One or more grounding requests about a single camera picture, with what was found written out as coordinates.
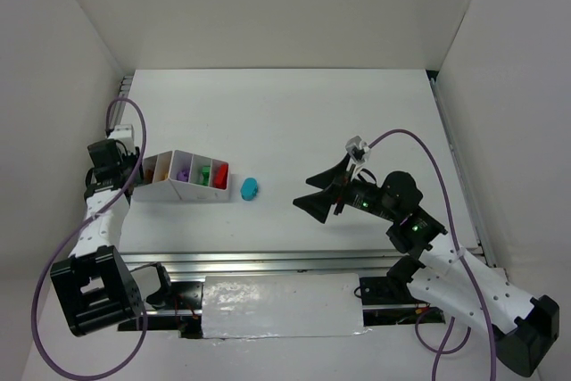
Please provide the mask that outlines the brown long lego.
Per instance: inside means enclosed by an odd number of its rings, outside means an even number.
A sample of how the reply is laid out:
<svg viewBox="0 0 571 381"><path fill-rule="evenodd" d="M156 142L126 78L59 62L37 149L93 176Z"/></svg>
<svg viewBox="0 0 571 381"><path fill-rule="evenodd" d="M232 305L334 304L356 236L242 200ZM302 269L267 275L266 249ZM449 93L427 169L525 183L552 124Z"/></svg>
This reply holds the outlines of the brown long lego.
<svg viewBox="0 0 571 381"><path fill-rule="evenodd" d="M153 182L154 171L153 170L145 170L143 176L143 183L144 184L151 184Z"/></svg>

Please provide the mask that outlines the red lego brick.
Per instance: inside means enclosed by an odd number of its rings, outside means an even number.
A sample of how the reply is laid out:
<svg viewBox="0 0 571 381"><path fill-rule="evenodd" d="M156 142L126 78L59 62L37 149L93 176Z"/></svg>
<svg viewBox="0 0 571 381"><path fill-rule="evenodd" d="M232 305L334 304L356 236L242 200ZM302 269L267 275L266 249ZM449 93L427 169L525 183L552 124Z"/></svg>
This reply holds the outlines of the red lego brick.
<svg viewBox="0 0 571 381"><path fill-rule="evenodd" d="M215 171L212 186L217 189L226 189L228 187L228 164L222 163Z"/></svg>

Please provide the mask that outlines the green square lego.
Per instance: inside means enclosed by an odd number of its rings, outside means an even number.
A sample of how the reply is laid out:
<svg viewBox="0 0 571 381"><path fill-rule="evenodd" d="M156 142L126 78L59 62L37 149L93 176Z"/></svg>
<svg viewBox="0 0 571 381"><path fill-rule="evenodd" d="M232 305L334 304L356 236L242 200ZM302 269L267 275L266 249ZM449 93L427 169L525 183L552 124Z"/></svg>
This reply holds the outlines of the green square lego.
<svg viewBox="0 0 571 381"><path fill-rule="evenodd" d="M210 184L210 166L202 166L198 173L197 184L201 186L208 186Z"/></svg>

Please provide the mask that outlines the purple lego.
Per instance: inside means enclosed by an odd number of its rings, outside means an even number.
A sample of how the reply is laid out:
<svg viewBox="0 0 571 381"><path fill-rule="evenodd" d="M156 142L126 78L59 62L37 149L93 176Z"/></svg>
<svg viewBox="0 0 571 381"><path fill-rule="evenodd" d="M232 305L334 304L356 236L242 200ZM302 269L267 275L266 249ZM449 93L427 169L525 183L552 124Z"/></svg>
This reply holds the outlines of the purple lego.
<svg viewBox="0 0 571 381"><path fill-rule="evenodd" d="M177 173L176 180L181 182L187 182L190 176L190 169L182 169Z"/></svg>

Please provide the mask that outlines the yellow lego brick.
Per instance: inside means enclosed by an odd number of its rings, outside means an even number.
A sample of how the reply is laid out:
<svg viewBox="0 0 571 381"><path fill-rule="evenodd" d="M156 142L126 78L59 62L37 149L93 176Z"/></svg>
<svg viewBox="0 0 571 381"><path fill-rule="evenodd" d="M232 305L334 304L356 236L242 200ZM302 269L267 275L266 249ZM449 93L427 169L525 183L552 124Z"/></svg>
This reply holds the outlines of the yellow lego brick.
<svg viewBox="0 0 571 381"><path fill-rule="evenodd" d="M161 182L169 178L168 169L156 169L153 176L153 182Z"/></svg>

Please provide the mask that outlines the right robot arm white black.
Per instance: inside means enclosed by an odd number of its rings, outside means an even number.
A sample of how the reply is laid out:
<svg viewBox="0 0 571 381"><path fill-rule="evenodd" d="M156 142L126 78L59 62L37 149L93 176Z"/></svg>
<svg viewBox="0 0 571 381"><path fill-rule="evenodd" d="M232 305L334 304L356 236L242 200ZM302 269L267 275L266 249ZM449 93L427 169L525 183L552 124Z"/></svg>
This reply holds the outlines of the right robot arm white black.
<svg viewBox="0 0 571 381"><path fill-rule="evenodd" d="M521 377L530 377L559 337L559 306L535 297L454 244L446 227L420 205L414 178L388 174L382 185L353 176L350 159L307 179L314 194L294 199L295 207L318 222L350 206L390 222L386 234L402 258L392 266L408 294L434 305L495 345L495 358Z"/></svg>

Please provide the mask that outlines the teal rounded lego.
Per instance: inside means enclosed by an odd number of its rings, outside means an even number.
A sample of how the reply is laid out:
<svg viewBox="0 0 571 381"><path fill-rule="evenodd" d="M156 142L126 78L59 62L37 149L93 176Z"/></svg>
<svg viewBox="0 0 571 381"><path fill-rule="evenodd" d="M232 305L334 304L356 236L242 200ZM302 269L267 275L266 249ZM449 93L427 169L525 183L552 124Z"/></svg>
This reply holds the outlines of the teal rounded lego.
<svg viewBox="0 0 571 381"><path fill-rule="evenodd" d="M255 178L246 178L241 186L240 195L243 200L253 200L259 191L258 181Z"/></svg>

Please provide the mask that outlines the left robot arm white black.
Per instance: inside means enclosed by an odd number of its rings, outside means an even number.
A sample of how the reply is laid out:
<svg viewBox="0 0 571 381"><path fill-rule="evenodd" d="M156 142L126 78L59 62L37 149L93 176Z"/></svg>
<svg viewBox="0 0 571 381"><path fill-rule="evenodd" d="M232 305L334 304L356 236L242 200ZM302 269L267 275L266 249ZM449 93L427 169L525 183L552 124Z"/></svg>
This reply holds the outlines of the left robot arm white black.
<svg viewBox="0 0 571 381"><path fill-rule="evenodd" d="M117 245L128 214L134 184L143 179L140 148L132 137L108 136L87 147L93 166L87 171L84 200L87 225L67 259L56 262L50 278L71 333L83 336L142 316L146 304L167 307L171 283L166 269L151 262L159 289L142 295Z"/></svg>

